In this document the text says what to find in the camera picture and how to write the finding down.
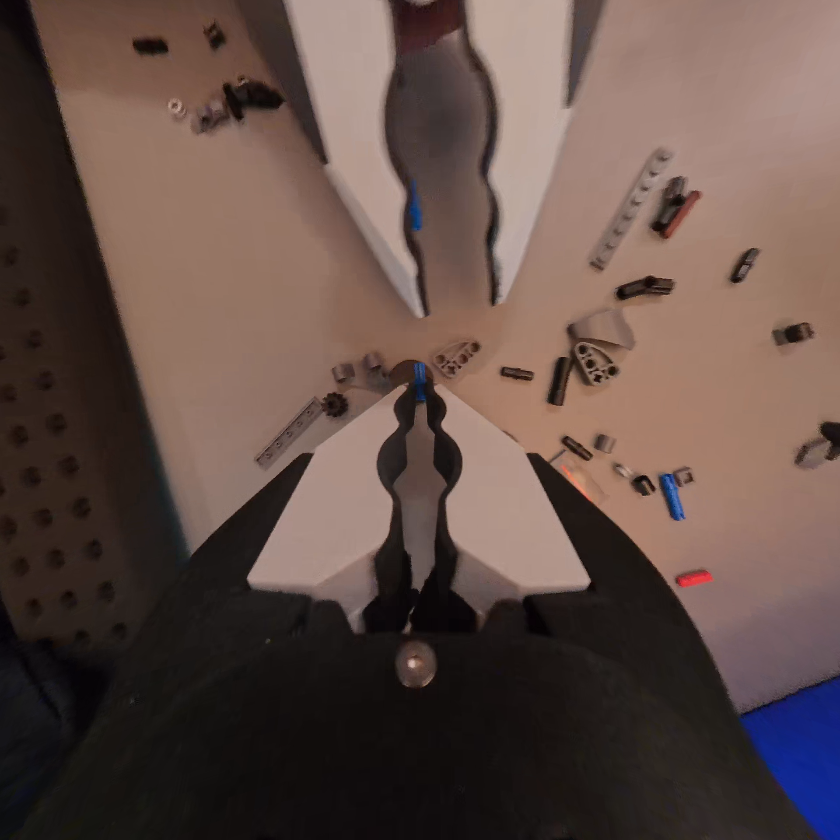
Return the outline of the grey triangular lego beam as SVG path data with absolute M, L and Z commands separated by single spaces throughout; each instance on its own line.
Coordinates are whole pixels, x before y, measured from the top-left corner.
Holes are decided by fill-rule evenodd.
M 583 382 L 590 387 L 601 387 L 612 382 L 621 374 L 621 368 L 613 357 L 599 344 L 581 340 L 572 347 L 574 361 Z
M 481 342 L 477 339 L 459 339 L 433 351 L 430 364 L 434 370 L 435 380 L 441 382 L 456 380 L 466 371 L 481 350 Z

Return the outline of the long grey lego plate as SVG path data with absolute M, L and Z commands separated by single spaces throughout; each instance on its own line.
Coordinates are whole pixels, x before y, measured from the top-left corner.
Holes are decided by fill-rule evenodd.
M 653 194 L 662 174 L 667 171 L 676 152 L 669 147 L 655 149 L 636 174 L 626 195 L 592 249 L 587 263 L 597 271 L 605 270 L 612 262 L 628 231 Z

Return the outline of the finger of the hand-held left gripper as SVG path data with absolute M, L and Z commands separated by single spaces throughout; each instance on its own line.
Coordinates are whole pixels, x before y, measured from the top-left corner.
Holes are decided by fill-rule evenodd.
M 467 1 L 465 46 L 487 106 L 479 159 L 490 303 L 516 282 L 571 120 L 572 1 Z
M 396 69 L 392 6 L 284 5 L 327 159 L 325 174 L 395 292 L 423 319 L 428 306 L 411 229 L 411 183 L 394 164 L 386 137 Z

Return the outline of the black lego axle connector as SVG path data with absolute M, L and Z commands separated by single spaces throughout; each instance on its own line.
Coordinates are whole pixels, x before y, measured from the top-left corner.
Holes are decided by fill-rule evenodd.
M 678 210 L 684 205 L 687 197 L 688 179 L 677 175 L 668 180 L 661 196 L 657 214 L 650 225 L 653 232 L 663 234 L 673 222 Z

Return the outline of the short grey lego plate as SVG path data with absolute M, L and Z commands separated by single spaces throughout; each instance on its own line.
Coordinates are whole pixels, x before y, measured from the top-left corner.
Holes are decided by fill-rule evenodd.
M 322 400 L 313 397 L 255 457 L 255 464 L 269 469 L 322 416 Z

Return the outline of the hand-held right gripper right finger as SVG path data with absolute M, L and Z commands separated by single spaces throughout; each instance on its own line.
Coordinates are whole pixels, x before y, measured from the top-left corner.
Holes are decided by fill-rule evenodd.
M 591 577 L 526 450 L 442 385 L 425 397 L 444 490 L 413 629 L 472 633 L 499 602 L 587 590 Z

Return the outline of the reddish brown lego piece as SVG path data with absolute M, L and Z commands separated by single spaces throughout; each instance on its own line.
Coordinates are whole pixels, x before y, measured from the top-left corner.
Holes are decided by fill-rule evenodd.
M 663 230 L 659 233 L 660 237 L 670 239 L 702 197 L 703 192 L 698 190 L 690 191 L 681 196 L 677 204 L 674 205 L 673 212 L 668 216 Z

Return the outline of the clear lego piece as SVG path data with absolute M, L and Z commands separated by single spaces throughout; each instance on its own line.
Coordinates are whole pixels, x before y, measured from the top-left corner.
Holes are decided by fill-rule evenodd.
M 598 506 L 603 504 L 606 499 L 604 489 L 576 455 L 565 449 L 551 458 L 549 465 L 590 502 Z

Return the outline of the grey lego pin connector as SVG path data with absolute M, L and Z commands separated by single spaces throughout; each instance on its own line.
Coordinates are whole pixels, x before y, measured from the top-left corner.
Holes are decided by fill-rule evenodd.
M 232 118 L 227 102 L 223 98 L 207 101 L 195 110 L 190 118 L 194 134 L 205 134 L 228 123 Z

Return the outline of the black angled lego connector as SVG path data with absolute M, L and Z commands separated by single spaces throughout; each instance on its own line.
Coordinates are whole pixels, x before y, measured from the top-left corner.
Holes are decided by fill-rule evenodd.
M 617 287 L 614 297 L 618 301 L 629 301 L 636 298 L 666 297 L 674 292 L 676 282 L 670 278 L 645 276 L 637 280 L 628 281 Z

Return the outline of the grey curved lego panel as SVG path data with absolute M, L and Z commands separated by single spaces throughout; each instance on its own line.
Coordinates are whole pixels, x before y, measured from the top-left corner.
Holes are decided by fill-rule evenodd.
M 636 347 L 634 331 L 622 308 L 596 311 L 571 322 L 567 330 L 578 341 L 608 343 L 627 351 Z

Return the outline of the black lego wedge piece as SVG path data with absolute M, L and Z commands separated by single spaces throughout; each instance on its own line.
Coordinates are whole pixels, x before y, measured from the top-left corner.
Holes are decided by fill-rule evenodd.
M 222 86 L 223 103 L 227 113 L 237 122 L 245 118 L 248 110 L 279 110 L 286 99 L 282 93 L 264 81 L 237 77 Z

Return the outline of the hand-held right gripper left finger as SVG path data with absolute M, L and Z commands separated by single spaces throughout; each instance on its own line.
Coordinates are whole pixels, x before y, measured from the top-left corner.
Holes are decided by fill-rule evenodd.
M 316 447 L 248 585 L 339 603 L 353 627 L 401 631 L 414 605 L 403 506 L 415 391 L 399 385 Z

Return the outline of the blue mat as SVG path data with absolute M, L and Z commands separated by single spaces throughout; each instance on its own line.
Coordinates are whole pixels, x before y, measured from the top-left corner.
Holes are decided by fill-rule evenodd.
M 820 837 L 839 838 L 839 678 L 751 710 L 741 723 Z

